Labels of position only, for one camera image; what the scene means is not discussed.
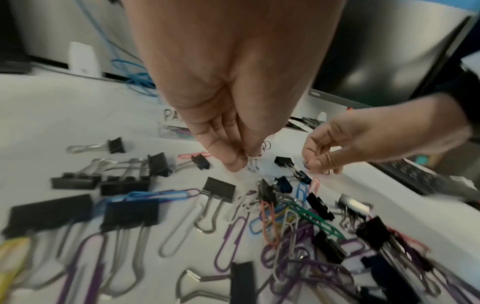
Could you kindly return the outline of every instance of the white table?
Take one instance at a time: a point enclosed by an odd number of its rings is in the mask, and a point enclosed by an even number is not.
[[[40,70],[35,70],[35,74],[36,76],[0,75],[0,227],[6,225],[9,208],[12,206],[90,193],[51,190],[50,177],[60,176],[63,172],[75,172],[93,158],[128,160],[164,152],[168,160],[173,162],[178,154],[203,150],[197,142],[159,139],[157,100],[133,93],[123,84]],[[68,145],[101,143],[118,136],[122,136],[126,142],[126,154],[65,153]],[[254,189],[256,181],[263,176],[272,178],[289,173],[273,164],[275,156],[290,156],[301,164],[301,148],[305,138],[304,132],[281,130],[272,140],[271,150],[261,160],[261,171],[258,174],[247,170],[231,174],[218,161],[211,160],[213,168],[209,171],[186,169],[168,178],[157,178],[154,190],[202,188],[210,176],[235,184],[235,196],[239,196],[248,189]],[[380,215],[387,225],[424,242],[432,249],[432,258],[480,289],[480,276],[477,275],[480,270],[480,213],[476,210],[456,201],[421,197],[366,163],[349,165],[340,176],[318,178],[322,181],[318,194],[326,203],[333,204],[340,193],[372,203],[375,214]],[[97,191],[92,195],[95,198],[99,196]],[[203,235],[192,231],[172,258],[162,260],[157,255],[159,244],[185,209],[193,203],[193,200],[181,201],[160,207],[161,222],[152,227],[145,253],[145,279],[140,286],[113,303],[173,303],[175,283],[182,270],[194,267],[205,275],[216,273],[213,259],[227,228],[227,224],[221,220],[218,221],[217,232],[214,234]],[[219,219],[226,211],[224,206]],[[93,220],[83,236],[98,231],[100,223],[101,218]],[[131,244],[135,243],[138,231],[139,229],[133,229]],[[112,240],[111,238],[106,253],[107,260],[112,256]],[[260,236],[250,235],[246,231],[236,257],[236,261],[255,262],[258,285],[269,274],[259,263],[264,245]],[[119,274],[121,278],[115,281],[114,286],[121,287],[131,282],[133,275],[129,265],[132,255],[133,246],[130,246],[125,266]],[[228,281],[200,285],[192,285],[189,284],[192,283],[191,280],[187,281],[185,285],[190,285],[191,289],[185,287],[186,291],[202,287],[228,294]],[[63,279],[32,294],[16,292],[11,302],[53,302],[62,284]],[[302,292],[299,303],[309,302],[311,296],[308,291]],[[260,299],[262,303],[268,302],[262,297]],[[195,299],[192,302],[211,301]]]

